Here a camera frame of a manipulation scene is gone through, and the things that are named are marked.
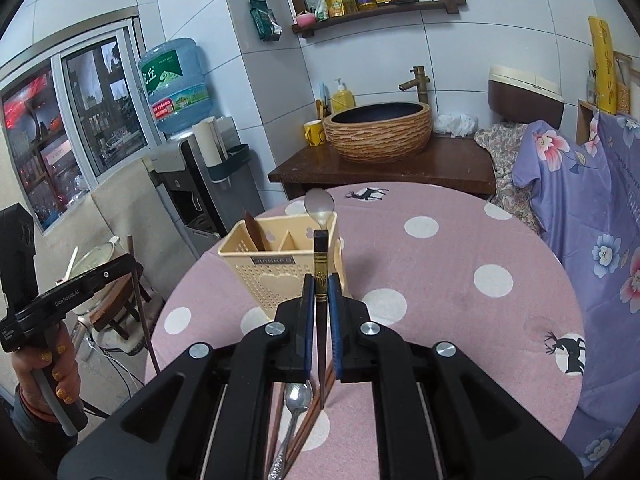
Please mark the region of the left hand yellow nails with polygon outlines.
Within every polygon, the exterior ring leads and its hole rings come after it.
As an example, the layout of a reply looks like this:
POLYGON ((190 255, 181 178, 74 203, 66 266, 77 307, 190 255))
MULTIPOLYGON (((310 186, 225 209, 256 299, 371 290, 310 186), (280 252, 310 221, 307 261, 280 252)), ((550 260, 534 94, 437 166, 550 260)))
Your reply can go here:
POLYGON ((11 363, 18 381, 18 394, 27 411, 46 422, 54 422, 49 408, 32 372, 43 370, 52 380, 51 388, 58 400, 73 404, 79 400, 80 376, 75 350, 66 326, 58 326, 53 348, 23 347, 11 354, 11 363))

